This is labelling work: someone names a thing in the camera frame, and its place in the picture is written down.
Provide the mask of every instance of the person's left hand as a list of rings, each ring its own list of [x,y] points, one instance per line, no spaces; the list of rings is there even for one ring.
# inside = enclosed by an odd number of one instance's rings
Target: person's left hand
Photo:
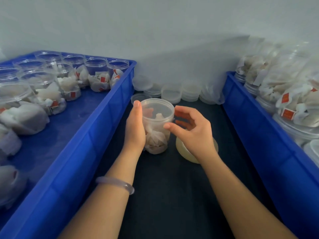
[[[123,149],[141,154],[145,146],[145,130],[142,122],[142,106],[139,101],[134,101],[133,108],[126,120],[125,139]]]

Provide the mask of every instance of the forearm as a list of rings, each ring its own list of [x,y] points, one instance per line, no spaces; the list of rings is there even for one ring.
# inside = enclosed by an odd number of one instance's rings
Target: forearm
[[[106,176],[133,184],[140,153],[123,149]],[[59,239],[117,238],[129,192],[110,184],[99,184]]]
[[[235,238],[296,238],[231,172],[217,152],[199,160]]]

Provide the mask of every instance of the white wall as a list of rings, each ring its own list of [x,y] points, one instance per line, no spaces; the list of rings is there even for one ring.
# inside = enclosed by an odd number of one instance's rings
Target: white wall
[[[156,80],[221,79],[242,36],[318,42],[319,0],[1,0],[0,60],[39,49],[139,62]]]

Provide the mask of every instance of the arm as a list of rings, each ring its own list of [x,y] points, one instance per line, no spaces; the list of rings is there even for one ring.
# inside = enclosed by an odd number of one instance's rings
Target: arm
[[[218,203],[236,239],[297,237],[282,224],[220,159],[214,148],[211,125],[196,109],[176,106],[175,115],[189,122],[166,123],[202,165]]]
[[[123,149],[105,176],[133,184],[136,164],[144,145],[142,108],[140,102],[135,101],[126,121]],[[117,238],[128,199],[129,192],[124,188],[99,184],[58,238]]]

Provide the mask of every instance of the fingernail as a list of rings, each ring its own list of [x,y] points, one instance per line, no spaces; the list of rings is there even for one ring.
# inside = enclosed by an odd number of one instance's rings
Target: fingernail
[[[139,107],[140,102],[139,101],[134,101],[133,107]]]
[[[169,129],[169,128],[170,128],[170,125],[169,125],[168,123],[165,123],[164,126],[163,126],[163,128]]]

